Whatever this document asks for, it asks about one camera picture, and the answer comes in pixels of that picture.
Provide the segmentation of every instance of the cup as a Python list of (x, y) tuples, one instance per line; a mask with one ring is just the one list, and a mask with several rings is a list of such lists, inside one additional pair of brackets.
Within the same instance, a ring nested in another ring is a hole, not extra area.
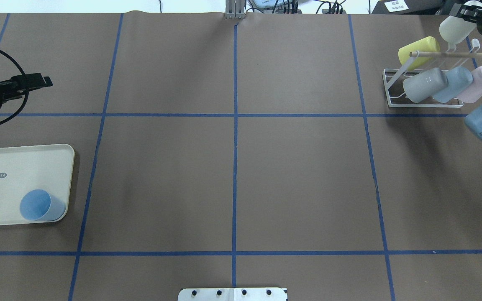
[(446, 103), (468, 88), (474, 81), (470, 70), (465, 67), (455, 67), (446, 72), (448, 85), (432, 97), (441, 103)]
[(472, 84), (457, 95), (457, 98), (465, 103), (474, 103), (482, 96), (482, 66), (472, 70), (472, 76)]
[(47, 191), (29, 191), (21, 200), (21, 216), (29, 221), (55, 221), (63, 216), (67, 206)]
[[(479, 1), (468, 1), (465, 5), (476, 5), (481, 6), (482, 3)], [(449, 44), (459, 44), (462, 42), (469, 34), (476, 28), (475, 23), (464, 21), (461, 18), (453, 17), (450, 15), (442, 23), (438, 30), (440, 31), (440, 36)]]
[(440, 68), (425, 70), (403, 81), (403, 88), (407, 97), (415, 103), (430, 97), (446, 88), (447, 85), (447, 77)]
[[(410, 53), (414, 52), (416, 50), (419, 51), (429, 51), (429, 52), (438, 52), (440, 51), (440, 44), (438, 44), (438, 41), (436, 38), (433, 38), (432, 36), (427, 36), (426, 38), (423, 38), (421, 40), (418, 40), (416, 42), (410, 43), (404, 47), (401, 47), (397, 53), (399, 57), (399, 62), (401, 65), (404, 65), (408, 59), (410, 59)], [(407, 70), (414, 70), (417, 67), (420, 67), (424, 63), (427, 63), (433, 59), (432, 57), (418, 57), (415, 59), (415, 61), (410, 65), (410, 67), (407, 68)]]

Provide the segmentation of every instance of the blue cup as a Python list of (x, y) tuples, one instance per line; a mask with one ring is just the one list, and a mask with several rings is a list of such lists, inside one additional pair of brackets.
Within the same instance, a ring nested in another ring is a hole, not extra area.
[(432, 96), (436, 101), (441, 103), (446, 103), (455, 98), (474, 81), (474, 76), (472, 76), (470, 70), (462, 66), (449, 70), (446, 76), (448, 82), (447, 87)]
[(21, 216), (29, 221), (55, 221), (63, 216), (67, 206), (47, 191), (29, 191), (21, 200)]

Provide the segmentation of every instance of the black cable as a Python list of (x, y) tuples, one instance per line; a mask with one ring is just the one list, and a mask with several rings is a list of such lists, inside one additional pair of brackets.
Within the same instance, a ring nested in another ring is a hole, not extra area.
[[(23, 69), (21, 68), (20, 64), (17, 63), (17, 61), (15, 59), (13, 59), (10, 55), (8, 55), (5, 51), (2, 51), (1, 49), (0, 49), (0, 54), (2, 54), (4, 57), (8, 58), (17, 67), (17, 69), (20, 71), (21, 75), (23, 75), (23, 76), (25, 75), (25, 72), (23, 72)], [(23, 108), (25, 108), (25, 105), (27, 104), (28, 98), (29, 98), (29, 91), (25, 90), (25, 94), (23, 96), (23, 101), (21, 103), (21, 106), (11, 116), (8, 116), (4, 120), (0, 121), (0, 125), (4, 124), (5, 122), (10, 121), (12, 118), (14, 118), (18, 114), (20, 114), (20, 112), (23, 110)]]
[(249, 12), (249, 10), (256, 10), (256, 11), (259, 11), (261, 13), (264, 13), (262, 10), (260, 10), (260, 8), (249, 8), (246, 11)]
[(328, 1), (322, 1), (323, 3), (321, 3), (321, 5), (317, 8), (317, 11), (315, 12), (315, 14), (317, 15), (317, 13), (319, 13), (319, 10), (321, 9), (321, 6), (323, 6), (325, 3), (328, 3), (328, 10), (331, 9), (331, 6), (332, 6), (332, 3), (328, 2)]
[(334, 13), (337, 7), (338, 7), (338, 2), (334, 2), (334, 4), (332, 4), (331, 9), (329, 9), (327, 13)]
[(273, 6), (273, 11), (272, 11), (271, 13), (274, 13), (274, 10), (276, 9), (276, 6), (278, 5), (278, 1), (279, 1), (279, 0), (276, 0), (275, 6)]
[(340, 2), (340, 14), (343, 13), (343, 3), (345, 3), (347, 0), (343, 0), (342, 2)]

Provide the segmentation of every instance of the white cup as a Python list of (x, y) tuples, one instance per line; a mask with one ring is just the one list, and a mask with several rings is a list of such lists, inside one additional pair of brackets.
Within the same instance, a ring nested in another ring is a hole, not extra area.
[(447, 77), (440, 68), (425, 70), (403, 81), (403, 88), (407, 97), (415, 103), (438, 93), (447, 85)]

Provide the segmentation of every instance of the sticker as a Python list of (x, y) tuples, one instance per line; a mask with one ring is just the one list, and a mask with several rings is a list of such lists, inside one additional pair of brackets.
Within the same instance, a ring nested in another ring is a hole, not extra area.
[(388, 11), (390, 12), (404, 11), (408, 9), (408, 6), (405, 3), (405, 0), (395, 0), (390, 2), (384, 2), (384, 5), (386, 5), (386, 8), (388, 8)]

